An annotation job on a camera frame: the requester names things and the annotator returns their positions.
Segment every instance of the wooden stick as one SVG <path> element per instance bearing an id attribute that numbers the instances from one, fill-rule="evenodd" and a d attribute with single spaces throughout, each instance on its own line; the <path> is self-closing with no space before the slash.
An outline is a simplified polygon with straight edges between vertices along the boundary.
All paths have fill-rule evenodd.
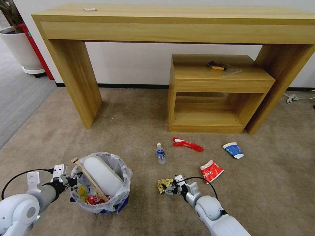
<path id="1" fill-rule="evenodd" d="M 99 186 L 97 185 L 97 183 L 94 181 L 94 179 L 92 178 L 92 176 L 90 176 L 90 174 L 87 172 L 87 170 L 84 168 L 84 166 L 81 164 L 81 162 L 79 162 L 79 159 L 76 157 L 74 159 L 71 160 L 72 163 L 76 164 L 79 169 L 82 171 L 82 173 L 85 175 L 85 177 L 90 181 L 91 185 L 95 188 L 96 192 L 98 193 L 98 195 L 104 199 L 105 202 L 108 202 L 108 198 L 106 197 L 106 195 L 103 193 L 103 191 L 99 188 Z"/>

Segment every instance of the red plastic wrapper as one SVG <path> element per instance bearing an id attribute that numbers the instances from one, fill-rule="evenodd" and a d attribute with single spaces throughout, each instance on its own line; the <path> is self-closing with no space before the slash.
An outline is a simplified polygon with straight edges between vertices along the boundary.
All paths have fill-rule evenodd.
<path id="1" fill-rule="evenodd" d="M 175 142 L 175 143 L 173 143 L 174 146 L 188 147 L 188 148 L 191 148 L 191 149 L 198 151 L 198 152 L 203 151 L 202 147 L 200 147 L 199 145 L 197 145 L 195 143 L 189 142 L 187 140 L 182 140 L 179 138 L 173 138 L 173 141 Z"/>
<path id="2" fill-rule="evenodd" d="M 91 204 L 91 205 L 98 205 L 100 203 L 104 203 L 104 199 L 102 199 L 101 197 L 99 196 L 89 196 L 88 197 L 88 202 Z"/>
<path id="3" fill-rule="evenodd" d="M 210 160 L 207 164 L 200 167 L 203 177 L 208 180 L 210 183 L 223 173 L 223 169 L 219 167 L 214 161 Z"/>

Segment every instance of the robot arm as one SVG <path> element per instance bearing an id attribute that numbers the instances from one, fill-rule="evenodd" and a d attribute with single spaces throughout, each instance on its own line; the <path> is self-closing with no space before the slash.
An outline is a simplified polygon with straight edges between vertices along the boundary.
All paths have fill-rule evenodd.
<path id="1" fill-rule="evenodd" d="M 55 165 L 51 182 L 44 185 L 43 170 L 27 173 L 27 193 L 0 202 L 0 235 L 25 235 L 66 187 L 76 185 L 76 178 L 66 176 L 66 168 L 65 165 Z"/>
<path id="2" fill-rule="evenodd" d="M 196 182 L 187 184 L 178 175 L 172 186 L 165 189 L 166 194 L 180 194 L 188 202 L 209 229 L 212 236 L 250 236 L 246 229 L 226 213 L 220 202 L 211 196 L 202 196 Z"/>

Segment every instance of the white planter pot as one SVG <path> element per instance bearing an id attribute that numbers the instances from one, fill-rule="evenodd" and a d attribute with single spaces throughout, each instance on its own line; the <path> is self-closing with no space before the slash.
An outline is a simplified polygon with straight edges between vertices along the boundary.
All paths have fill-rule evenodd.
<path id="1" fill-rule="evenodd" d="M 15 59 L 22 66 L 25 73 L 39 74 L 44 73 L 30 42 L 25 33 L 7 34 L 14 31 L 13 27 L 7 27 L 0 30 L 0 38 L 4 41 Z"/>

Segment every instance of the wall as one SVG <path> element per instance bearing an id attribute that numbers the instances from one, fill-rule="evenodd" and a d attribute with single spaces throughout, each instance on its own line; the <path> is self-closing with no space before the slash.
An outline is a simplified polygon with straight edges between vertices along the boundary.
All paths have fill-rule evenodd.
<path id="1" fill-rule="evenodd" d="M 86 3 L 87 0 L 14 0 L 39 50 L 41 51 L 57 83 L 62 79 L 33 22 L 31 13 L 66 3 Z M 163 4 L 163 5 L 264 5 L 289 6 L 315 11 L 314 0 L 98 0 L 111 4 Z M 200 54 L 248 54 L 257 57 L 260 46 L 241 45 L 194 45 L 194 44 L 149 44 L 149 43 L 86 43 L 98 83 L 113 84 L 168 84 L 172 53 Z M 315 56 L 309 60 L 291 87 L 315 87 Z"/>

